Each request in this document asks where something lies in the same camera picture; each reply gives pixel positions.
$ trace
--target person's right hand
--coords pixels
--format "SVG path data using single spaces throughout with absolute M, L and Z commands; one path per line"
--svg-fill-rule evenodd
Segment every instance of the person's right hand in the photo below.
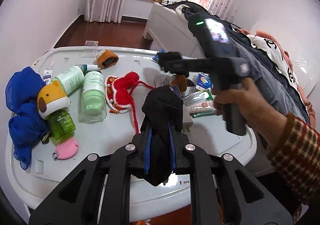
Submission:
M 241 90 L 229 89 L 217 92 L 214 99 L 216 114 L 221 114 L 222 104 L 233 103 L 238 105 L 249 127 L 257 130 L 269 144 L 276 143 L 284 129 L 286 117 L 266 102 L 252 79 L 244 78 Z

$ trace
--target device screen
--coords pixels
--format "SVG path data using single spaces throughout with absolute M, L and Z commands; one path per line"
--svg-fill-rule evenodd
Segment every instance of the device screen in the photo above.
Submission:
M 205 19 L 204 22 L 208 30 L 210 31 L 212 39 L 214 41 L 218 41 L 221 43 L 230 43 L 222 23 L 219 23 L 211 18 Z

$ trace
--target wooden floor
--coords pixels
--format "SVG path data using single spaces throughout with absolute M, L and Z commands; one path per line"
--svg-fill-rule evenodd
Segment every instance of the wooden floor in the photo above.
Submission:
M 155 41 L 143 38 L 144 23 L 87 22 L 80 16 L 63 34 L 54 48 L 83 46 L 86 40 L 98 41 L 99 46 L 117 46 L 160 51 Z M 190 225 L 191 208 L 186 206 L 150 222 L 151 225 Z
M 160 51 L 152 40 L 143 38 L 144 23 L 87 22 L 83 16 L 67 29 L 54 48 L 83 46 L 85 41 L 98 41 L 99 46 L 117 46 Z

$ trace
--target red crochet item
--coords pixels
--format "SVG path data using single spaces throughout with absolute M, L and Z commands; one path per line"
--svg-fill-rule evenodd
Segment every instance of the red crochet item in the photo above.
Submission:
M 147 88 L 154 89 L 154 87 L 147 85 L 143 81 L 140 81 L 139 75 L 134 71 L 127 73 L 123 77 L 108 76 L 105 81 L 107 102 L 112 108 L 110 112 L 116 114 L 124 113 L 132 108 L 136 134 L 139 133 L 139 127 L 136 109 L 131 94 L 135 87 L 137 87 L 139 84 L 142 84 Z

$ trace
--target plaid sleeve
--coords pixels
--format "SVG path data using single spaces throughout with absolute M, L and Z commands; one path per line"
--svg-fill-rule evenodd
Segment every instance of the plaid sleeve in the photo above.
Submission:
M 303 204 L 320 192 L 320 134 L 310 125 L 287 115 L 284 132 L 268 152 L 273 167 Z

